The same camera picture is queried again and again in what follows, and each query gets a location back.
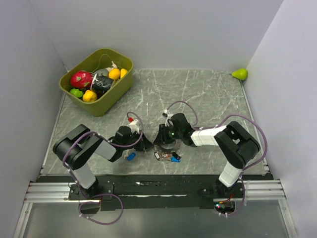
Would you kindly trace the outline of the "metal disc with key rings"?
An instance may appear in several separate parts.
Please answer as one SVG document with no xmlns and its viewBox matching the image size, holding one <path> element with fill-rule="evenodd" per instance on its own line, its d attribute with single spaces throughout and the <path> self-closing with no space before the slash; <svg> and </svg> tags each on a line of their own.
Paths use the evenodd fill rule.
<svg viewBox="0 0 317 238">
<path fill-rule="evenodd" d="M 171 144 L 154 145 L 154 152 L 158 152 L 160 154 L 160 161 L 172 162 L 171 153 L 176 152 L 179 155 L 181 144 L 181 140 L 175 140 Z"/>
</svg>

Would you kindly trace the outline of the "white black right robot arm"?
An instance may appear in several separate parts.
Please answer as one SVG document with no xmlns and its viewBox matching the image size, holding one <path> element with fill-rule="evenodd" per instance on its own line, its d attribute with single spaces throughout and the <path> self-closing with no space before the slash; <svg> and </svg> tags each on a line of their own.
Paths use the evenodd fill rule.
<svg viewBox="0 0 317 238">
<path fill-rule="evenodd" d="M 164 124 L 159 125 L 154 145 L 163 146 L 180 140 L 191 147 L 218 146 L 227 159 L 218 180 L 216 192 L 228 197 L 247 163 L 260 151 L 260 144 L 246 129 L 236 121 L 224 126 L 212 128 L 192 127 L 183 113 L 168 116 Z"/>
</svg>

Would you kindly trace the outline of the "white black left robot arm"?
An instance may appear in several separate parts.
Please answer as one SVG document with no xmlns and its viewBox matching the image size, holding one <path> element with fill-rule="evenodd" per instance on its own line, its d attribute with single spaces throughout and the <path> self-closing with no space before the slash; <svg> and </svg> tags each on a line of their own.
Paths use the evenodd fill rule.
<svg viewBox="0 0 317 238">
<path fill-rule="evenodd" d="M 153 147 L 139 126 L 121 126 L 113 137 L 104 139 L 81 124 L 62 137 L 53 146 L 53 152 L 73 176 L 86 199 L 93 199 L 101 191 L 98 179 L 93 175 L 88 160 L 98 154 L 110 162 L 122 157 L 123 151 L 146 151 Z"/>
</svg>

